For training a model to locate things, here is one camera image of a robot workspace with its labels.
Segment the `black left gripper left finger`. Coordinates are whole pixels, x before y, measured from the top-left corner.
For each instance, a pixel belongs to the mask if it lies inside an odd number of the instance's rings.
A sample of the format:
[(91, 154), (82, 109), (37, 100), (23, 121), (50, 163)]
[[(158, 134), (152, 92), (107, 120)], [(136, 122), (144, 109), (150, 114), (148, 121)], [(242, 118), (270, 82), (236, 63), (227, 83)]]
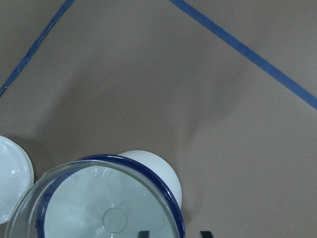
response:
[(149, 238), (150, 231), (140, 231), (138, 232), (138, 238)]

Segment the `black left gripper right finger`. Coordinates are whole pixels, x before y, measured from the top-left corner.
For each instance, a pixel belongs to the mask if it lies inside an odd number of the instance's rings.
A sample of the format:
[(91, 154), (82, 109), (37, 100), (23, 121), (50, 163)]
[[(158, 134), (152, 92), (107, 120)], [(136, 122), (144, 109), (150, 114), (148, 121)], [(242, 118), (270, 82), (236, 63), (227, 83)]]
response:
[(212, 238), (211, 231), (200, 231), (201, 238)]

